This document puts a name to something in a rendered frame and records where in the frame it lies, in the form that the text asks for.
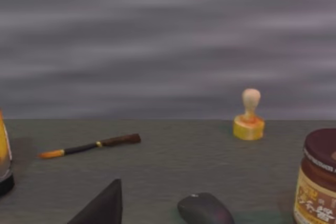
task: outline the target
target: paintbrush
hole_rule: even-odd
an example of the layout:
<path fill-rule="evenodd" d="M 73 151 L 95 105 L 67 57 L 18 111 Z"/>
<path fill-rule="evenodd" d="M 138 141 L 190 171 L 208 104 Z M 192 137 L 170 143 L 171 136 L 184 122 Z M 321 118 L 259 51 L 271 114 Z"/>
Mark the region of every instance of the paintbrush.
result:
<path fill-rule="evenodd" d="M 132 135 L 113 137 L 113 138 L 97 141 L 95 143 L 87 144 L 83 146 L 67 148 L 63 150 L 56 150 L 52 152 L 44 152 L 44 153 L 39 154 L 38 156 L 40 158 L 62 157 L 62 156 L 66 156 L 66 155 L 70 155 L 74 153 L 84 152 L 84 151 L 97 148 L 97 147 L 105 147 L 105 146 L 111 147 L 111 146 L 116 146 L 116 145 L 121 145 L 121 144 L 136 144 L 140 142 L 141 142 L 141 138 L 139 134 L 132 134 Z"/>

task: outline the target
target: dark red lid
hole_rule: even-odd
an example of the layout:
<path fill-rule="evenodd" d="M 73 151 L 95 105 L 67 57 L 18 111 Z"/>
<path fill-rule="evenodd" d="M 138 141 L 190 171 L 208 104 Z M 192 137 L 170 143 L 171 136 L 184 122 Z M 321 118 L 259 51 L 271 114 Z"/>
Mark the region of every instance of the dark red lid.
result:
<path fill-rule="evenodd" d="M 336 160 L 332 155 L 336 152 L 336 129 L 320 129 L 308 134 L 303 152 L 315 165 L 335 173 Z"/>

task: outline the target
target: brown jar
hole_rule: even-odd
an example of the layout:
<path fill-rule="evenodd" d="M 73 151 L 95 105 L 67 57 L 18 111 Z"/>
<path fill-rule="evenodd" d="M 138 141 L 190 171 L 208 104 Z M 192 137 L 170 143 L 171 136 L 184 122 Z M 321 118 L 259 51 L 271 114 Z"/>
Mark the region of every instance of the brown jar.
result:
<path fill-rule="evenodd" d="M 336 129 L 311 132 L 303 153 L 294 219 L 297 224 L 336 224 Z"/>

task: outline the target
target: brush handle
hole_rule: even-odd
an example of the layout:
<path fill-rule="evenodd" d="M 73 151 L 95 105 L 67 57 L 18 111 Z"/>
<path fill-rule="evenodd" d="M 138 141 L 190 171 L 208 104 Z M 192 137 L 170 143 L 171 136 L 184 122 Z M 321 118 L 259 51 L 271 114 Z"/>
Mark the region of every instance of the brush handle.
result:
<path fill-rule="evenodd" d="M 73 147 L 73 148 L 67 148 L 64 149 L 64 155 L 68 155 L 68 154 L 73 154 L 73 153 L 78 153 L 78 152 L 84 152 L 93 148 L 98 147 L 96 143 L 94 144 L 86 144 L 86 145 L 82 145 L 82 146 L 78 146 L 78 147 Z"/>
<path fill-rule="evenodd" d="M 102 146 L 115 146 L 119 144 L 136 144 L 140 142 L 141 142 L 141 138 L 139 134 L 118 136 L 118 137 L 113 137 L 113 138 L 100 141 Z"/>

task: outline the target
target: gray table surface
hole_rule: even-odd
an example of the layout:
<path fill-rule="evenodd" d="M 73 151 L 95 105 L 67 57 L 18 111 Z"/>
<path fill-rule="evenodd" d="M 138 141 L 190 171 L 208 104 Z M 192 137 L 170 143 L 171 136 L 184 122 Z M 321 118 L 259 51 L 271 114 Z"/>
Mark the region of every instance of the gray table surface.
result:
<path fill-rule="evenodd" d="M 220 120 L 7 120 L 15 189 L 0 199 L 1 224 L 69 221 L 115 178 L 123 224 L 181 224 L 176 203 L 207 191 L 237 223 L 291 223 L 305 136 L 332 121 L 268 121 L 260 141 L 232 136 Z M 123 134 L 139 145 L 41 160 L 36 154 Z"/>

